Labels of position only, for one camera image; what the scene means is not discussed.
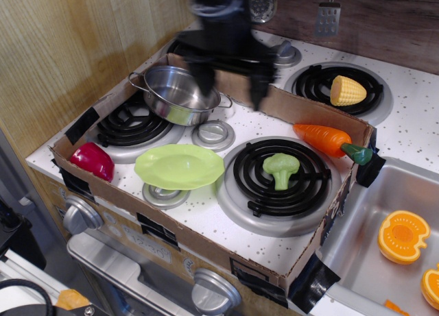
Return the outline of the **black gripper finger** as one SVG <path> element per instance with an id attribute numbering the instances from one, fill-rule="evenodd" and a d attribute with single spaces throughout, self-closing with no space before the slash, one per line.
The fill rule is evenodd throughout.
<path id="1" fill-rule="evenodd" d="M 254 110 L 259 110 L 263 98 L 268 94 L 269 85 L 273 81 L 274 73 L 253 73 L 250 75 L 250 99 Z"/>
<path id="2" fill-rule="evenodd" d="M 189 61 L 188 66 L 201 93 L 208 97 L 215 86 L 213 61 Z"/>

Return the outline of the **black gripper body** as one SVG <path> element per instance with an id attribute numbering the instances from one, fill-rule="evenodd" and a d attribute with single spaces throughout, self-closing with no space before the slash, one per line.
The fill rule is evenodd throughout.
<path id="1" fill-rule="evenodd" d="M 219 69 L 247 76 L 274 75 L 276 55 L 252 33 L 247 11 L 239 8 L 196 14 L 199 28 L 177 35 L 190 66 L 197 66 L 199 71 Z"/>

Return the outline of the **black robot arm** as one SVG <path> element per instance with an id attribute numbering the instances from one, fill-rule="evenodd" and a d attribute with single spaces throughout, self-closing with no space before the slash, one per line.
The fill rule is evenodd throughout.
<path id="1" fill-rule="evenodd" d="M 213 89 L 216 70 L 245 75 L 258 110 L 274 81 L 276 54 L 252 33 L 250 0 L 191 0 L 190 10 L 201 29 L 180 32 L 177 41 L 189 51 L 184 59 L 202 93 Z"/>

